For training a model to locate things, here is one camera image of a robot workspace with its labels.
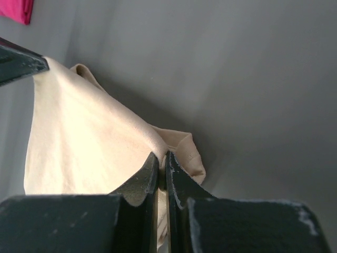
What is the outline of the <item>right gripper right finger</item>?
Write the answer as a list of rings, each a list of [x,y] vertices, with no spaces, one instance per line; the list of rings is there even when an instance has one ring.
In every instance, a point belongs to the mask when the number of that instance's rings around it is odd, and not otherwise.
[[[330,252],[305,205],[288,200],[220,199],[168,152],[165,161],[170,252]]]

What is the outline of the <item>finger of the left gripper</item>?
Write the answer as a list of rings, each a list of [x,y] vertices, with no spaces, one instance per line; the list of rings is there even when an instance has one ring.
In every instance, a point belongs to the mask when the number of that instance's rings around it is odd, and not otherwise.
[[[49,70],[47,60],[33,51],[1,38],[1,86]]]

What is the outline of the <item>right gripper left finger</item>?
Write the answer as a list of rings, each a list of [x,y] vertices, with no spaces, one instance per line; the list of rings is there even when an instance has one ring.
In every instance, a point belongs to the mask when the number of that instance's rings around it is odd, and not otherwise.
[[[109,194],[14,196],[1,203],[1,252],[156,252],[158,159]]]

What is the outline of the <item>beige t shirt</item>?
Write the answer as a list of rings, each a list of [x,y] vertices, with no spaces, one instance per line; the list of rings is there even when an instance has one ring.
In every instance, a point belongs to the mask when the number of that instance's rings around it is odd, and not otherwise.
[[[198,184],[206,175],[190,133],[157,128],[111,97],[91,72],[46,58],[35,74],[24,191],[31,195],[109,194],[135,175],[150,154],[158,159],[157,251],[167,235],[168,152]]]

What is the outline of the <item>folded pink t shirt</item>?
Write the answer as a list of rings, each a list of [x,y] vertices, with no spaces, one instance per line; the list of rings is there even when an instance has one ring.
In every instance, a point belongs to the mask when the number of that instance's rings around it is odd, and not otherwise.
[[[29,25],[33,5],[34,0],[1,0],[1,16],[23,25]]]

